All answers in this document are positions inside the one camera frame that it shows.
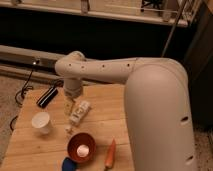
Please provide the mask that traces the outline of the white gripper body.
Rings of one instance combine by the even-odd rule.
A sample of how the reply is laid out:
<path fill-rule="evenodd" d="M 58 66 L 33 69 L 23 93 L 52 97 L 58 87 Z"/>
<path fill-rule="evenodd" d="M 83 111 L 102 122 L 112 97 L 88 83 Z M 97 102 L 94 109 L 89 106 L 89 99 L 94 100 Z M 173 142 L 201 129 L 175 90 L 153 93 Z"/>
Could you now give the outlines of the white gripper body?
<path fill-rule="evenodd" d="M 83 85 L 81 79 L 65 79 L 64 80 L 64 93 L 67 97 L 75 99 L 83 92 Z"/>

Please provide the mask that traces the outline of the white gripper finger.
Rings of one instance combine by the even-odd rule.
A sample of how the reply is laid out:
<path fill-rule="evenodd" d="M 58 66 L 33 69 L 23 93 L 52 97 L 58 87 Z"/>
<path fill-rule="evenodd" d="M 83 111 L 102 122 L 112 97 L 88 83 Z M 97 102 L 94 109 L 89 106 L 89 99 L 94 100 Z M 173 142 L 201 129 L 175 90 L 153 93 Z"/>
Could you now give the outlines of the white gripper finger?
<path fill-rule="evenodd" d="M 70 115 L 70 113 L 72 112 L 73 105 L 74 105 L 74 102 L 71 99 L 66 99 L 65 100 L 64 113 L 66 115 Z"/>

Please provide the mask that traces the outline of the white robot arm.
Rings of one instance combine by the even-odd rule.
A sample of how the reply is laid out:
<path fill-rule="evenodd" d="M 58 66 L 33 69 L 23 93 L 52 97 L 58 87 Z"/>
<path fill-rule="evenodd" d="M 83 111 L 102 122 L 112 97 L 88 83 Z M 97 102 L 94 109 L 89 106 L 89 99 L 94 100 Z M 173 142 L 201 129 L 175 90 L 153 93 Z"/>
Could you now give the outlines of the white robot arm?
<path fill-rule="evenodd" d="M 197 171 L 188 76 L 170 58 L 88 60 L 79 51 L 55 71 L 64 93 L 76 98 L 84 79 L 124 86 L 124 110 L 135 171 Z"/>

